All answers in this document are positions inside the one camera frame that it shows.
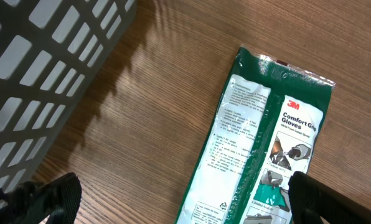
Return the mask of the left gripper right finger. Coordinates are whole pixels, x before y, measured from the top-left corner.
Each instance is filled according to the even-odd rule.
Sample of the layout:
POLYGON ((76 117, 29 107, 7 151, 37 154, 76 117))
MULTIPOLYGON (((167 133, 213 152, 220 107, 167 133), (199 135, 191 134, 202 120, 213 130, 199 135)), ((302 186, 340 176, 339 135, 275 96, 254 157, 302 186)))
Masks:
POLYGON ((320 181, 297 171, 288 182, 291 213, 295 224, 371 223, 371 210, 320 181))

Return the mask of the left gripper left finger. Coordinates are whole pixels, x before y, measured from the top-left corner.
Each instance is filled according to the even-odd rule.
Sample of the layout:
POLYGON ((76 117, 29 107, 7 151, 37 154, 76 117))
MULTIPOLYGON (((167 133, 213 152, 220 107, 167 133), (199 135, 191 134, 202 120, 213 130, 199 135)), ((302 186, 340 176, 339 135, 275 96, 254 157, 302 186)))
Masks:
POLYGON ((78 176, 69 172, 49 183, 27 181, 0 189, 0 224, 73 224, 82 199, 78 176))

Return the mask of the green white gloves package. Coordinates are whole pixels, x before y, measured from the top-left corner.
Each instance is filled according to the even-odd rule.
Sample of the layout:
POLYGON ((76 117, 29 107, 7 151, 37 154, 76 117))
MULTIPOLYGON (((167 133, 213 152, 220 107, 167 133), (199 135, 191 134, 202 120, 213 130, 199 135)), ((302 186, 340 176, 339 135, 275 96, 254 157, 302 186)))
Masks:
POLYGON ((240 47, 176 222, 294 223, 288 183, 309 169, 334 87, 240 47))

